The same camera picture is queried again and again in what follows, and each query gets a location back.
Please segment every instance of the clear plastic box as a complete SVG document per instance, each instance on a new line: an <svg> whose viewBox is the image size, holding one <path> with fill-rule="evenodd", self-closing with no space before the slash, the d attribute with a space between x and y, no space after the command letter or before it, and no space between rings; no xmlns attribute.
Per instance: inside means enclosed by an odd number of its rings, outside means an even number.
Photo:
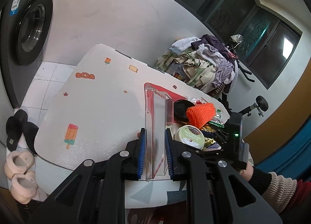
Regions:
<svg viewBox="0 0 311 224"><path fill-rule="evenodd" d="M166 92L159 92L152 84L145 86L146 181L167 171L165 130L173 134L174 102Z"/></svg>

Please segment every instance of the orange knitted item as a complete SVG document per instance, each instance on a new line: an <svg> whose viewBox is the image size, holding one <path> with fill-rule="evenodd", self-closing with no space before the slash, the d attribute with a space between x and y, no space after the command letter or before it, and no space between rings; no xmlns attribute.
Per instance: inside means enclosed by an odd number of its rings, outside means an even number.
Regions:
<svg viewBox="0 0 311 224"><path fill-rule="evenodd" d="M213 103L205 103L189 107L186 114L190 125L201 128L216 115L216 110Z"/></svg>

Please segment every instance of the black slipper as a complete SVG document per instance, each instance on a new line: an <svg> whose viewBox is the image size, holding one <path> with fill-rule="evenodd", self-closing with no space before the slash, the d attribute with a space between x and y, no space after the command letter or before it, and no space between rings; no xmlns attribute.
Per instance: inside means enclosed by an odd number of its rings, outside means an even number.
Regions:
<svg viewBox="0 0 311 224"><path fill-rule="evenodd" d="M21 138L23 124L27 122L27 119L28 115L22 109L19 109L13 116L7 119L5 130L7 133L7 148L9 151L16 150Z"/></svg>
<svg viewBox="0 0 311 224"><path fill-rule="evenodd" d="M38 130L39 130L38 126L30 121L24 123L23 125L23 134L25 137L25 141L27 143L28 148L34 155L37 154L37 152L35 151L34 143Z"/></svg>

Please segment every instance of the slipper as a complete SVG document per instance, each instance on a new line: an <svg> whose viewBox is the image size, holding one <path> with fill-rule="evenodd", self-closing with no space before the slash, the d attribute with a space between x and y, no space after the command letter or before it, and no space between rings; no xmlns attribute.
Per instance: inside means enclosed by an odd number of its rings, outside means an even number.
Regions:
<svg viewBox="0 0 311 224"><path fill-rule="evenodd" d="M28 204L36 195L38 184L34 171L16 174L12 179L11 194L21 204Z"/></svg>
<svg viewBox="0 0 311 224"><path fill-rule="evenodd" d="M13 116L7 119L5 130L7 133L7 148L14 151L22 134L22 126L27 122L28 115L23 109L19 109Z"/></svg>
<svg viewBox="0 0 311 224"><path fill-rule="evenodd" d="M35 158L30 151L12 151L7 155L4 172L9 180L15 174L24 174L35 163Z"/></svg>
<svg viewBox="0 0 311 224"><path fill-rule="evenodd" d="M34 155L36 155L37 152L35 151L34 143L35 143L35 137L39 130L38 126L28 121L24 123L22 130L23 130L23 134L24 134L25 141L27 143L28 148Z"/></svg>

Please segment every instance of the blue fabric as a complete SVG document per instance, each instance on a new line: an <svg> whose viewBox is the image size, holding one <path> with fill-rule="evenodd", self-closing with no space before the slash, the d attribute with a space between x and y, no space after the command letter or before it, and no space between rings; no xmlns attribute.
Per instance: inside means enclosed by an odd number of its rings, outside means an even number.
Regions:
<svg viewBox="0 0 311 224"><path fill-rule="evenodd" d="M297 178L311 167L311 119L275 153L256 165L264 172L274 171L284 177Z"/></svg>

